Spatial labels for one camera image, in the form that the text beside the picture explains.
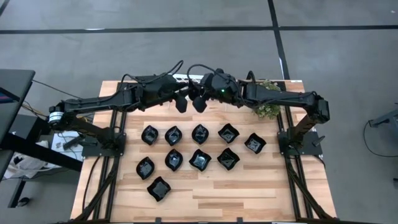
gray floor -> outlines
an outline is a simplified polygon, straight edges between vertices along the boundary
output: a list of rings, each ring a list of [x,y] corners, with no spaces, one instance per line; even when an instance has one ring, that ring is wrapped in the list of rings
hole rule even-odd
[[[391,25],[398,2],[391,0],[277,0],[280,26]],[[175,26],[270,26],[266,1],[11,0],[1,29],[92,29]],[[363,143],[365,122],[397,108],[398,30],[281,32],[291,79],[304,81],[330,102],[331,121],[318,125],[326,171],[338,216],[343,220],[398,220],[398,159],[370,154]],[[36,79],[73,94],[96,96],[102,80],[124,73],[160,73],[178,60],[221,67],[238,78],[253,70],[280,79],[272,31],[148,34],[0,35],[0,67],[37,72]],[[46,111],[68,96],[34,84],[27,97]],[[369,146],[398,154],[386,127],[368,129]],[[73,171],[29,182],[25,208],[7,209],[15,180],[0,184],[0,222],[67,220],[78,174]]]

black bowl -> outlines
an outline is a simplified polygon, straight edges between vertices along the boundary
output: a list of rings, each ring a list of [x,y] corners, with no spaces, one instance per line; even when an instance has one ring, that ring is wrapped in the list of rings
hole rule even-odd
[[[142,132],[141,139],[146,144],[151,146],[156,141],[158,135],[159,135],[159,132],[151,125],[148,125],[148,127],[146,127],[144,129],[144,131]]]
[[[235,140],[237,136],[239,136],[239,131],[232,127],[231,124],[226,124],[224,127],[218,131],[218,134],[221,138],[223,138],[227,143],[231,143]]]
[[[178,129],[178,127],[174,126],[166,132],[164,138],[166,138],[166,141],[170,146],[174,146],[181,140],[182,132]]]
[[[192,139],[198,144],[203,144],[209,136],[209,130],[203,125],[199,124],[192,131]]]
[[[158,177],[147,187],[147,190],[159,202],[167,195],[171,187],[162,177]]]
[[[182,164],[182,155],[175,149],[172,149],[166,156],[165,163],[173,172],[176,171]]]
[[[145,157],[138,163],[136,170],[141,179],[145,180],[154,172],[155,164],[149,157]]]
[[[247,148],[254,153],[259,154],[262,148],[267,144],[266,141],[260,138],[257,134],[253,133],[249,136],[248,140],[244,142]]]
[[[189,163],[193,166],[196,167],[200,171],[204,171],[211,161],[211,157],[201,151],[200,149],[196,150],[193,153],[192,158],[189,160]]]
[[[226,148],[221,155],[217,157],[218,162],[223,165],[227,170],[231,170],[235,164],[240,160],[232,150]]]

wooden tabletop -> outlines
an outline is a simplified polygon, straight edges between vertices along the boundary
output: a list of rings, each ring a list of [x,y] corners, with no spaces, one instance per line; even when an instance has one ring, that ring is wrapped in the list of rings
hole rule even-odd
[[[117,83],[118,81],[104,81],[100,96],[113,94]],[[301,81],[286,81],[285,84],[288,91],[304,91]],[[291,111],[295,124],[306,115],[301,108],[291,108]],[[286,121],[283,109],[282,117]],[[94,124],[107,127],[110,119],[111,111],[96,113]],[[240,132],[231,144],[226,144],[217,134],[227,123],[231,123]],[[209,138],[201,146],[191,138],[192,130],[198,124],[204,125],[210,132]],[[148,125],[159,131],[158,140],[152,146],[141,140],[141,133]],[[164,134],[175,125],[182,131],[183,138],[171,147]],[[279,154],[276,137],[278,130],[276,119],[259,119],[249,108],[238,109],[217,101],[209,101],[203,113],[196,112],[190,102],[187,112],[183,114],[175,109],[174,102],[149,108],[145,112],[128,113],[125,129],[127,143],[119,165],[111,221],[154,222],[155,217],[161,217],[165,222],[234,222],[236,217],[243,217],[248,222],[295,220],[285,162]],[[259,154],[244,145],[253,132],[267,142]],[[230,171],[216,159],[227,147],[240,157],[240,161]],[[176,172],[165,165],[165,157],[173,148],[183,155],[183,164]],[[197,149],[212,157],[203,172],[188,163]],[[154,161],[155,171],[150,178],[141,180],[136,173],[136,166],[146,156]],[[71,218],[81,213],[88,174],[95,159],[88,158],[83,163]],[[313,156],[302,156],[302,161],[309,191],[325,211],[335,217],[323,165]],[[97,191],[101,165],[102,158],[94,169],[86,204]],[[160,202],[156,202],[146,189],[158,176],[172,188]],[[303,197],[299,189],[297,193],[300,211],[305,217]],[[108,193],[105,192],[100,218],[104,217],[107,197]]]

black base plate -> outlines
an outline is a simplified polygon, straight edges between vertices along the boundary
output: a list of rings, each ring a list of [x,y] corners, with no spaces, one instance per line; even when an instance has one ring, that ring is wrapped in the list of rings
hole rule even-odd
[[[297,151],[300,155],[322,155],[322,148],[319,144],[314,146],[312,142],[318,140],[319,136],[316,131],[309,131],[304,135],[303,147]],[[287,133],[281,131],[278,133],[279,150],[282,155],[297,156],[298,152],[295,149],[291,149],[287,142]]]
[[[119,148],[116,150],[109,150],[109,149],[103,149],[102,145],[93,137],[86,136],[86,138],[83,140],[83,152],[82,156],[84,157],[89,157],[89,156],[109,156],[109,157],[119,157],[123,156],[124,154],[124,146],[126,144],[126,133],[115,133],[115,138],[119,142]],[[88,146],[87,144],[89,143],[96,143],[96,145]]]

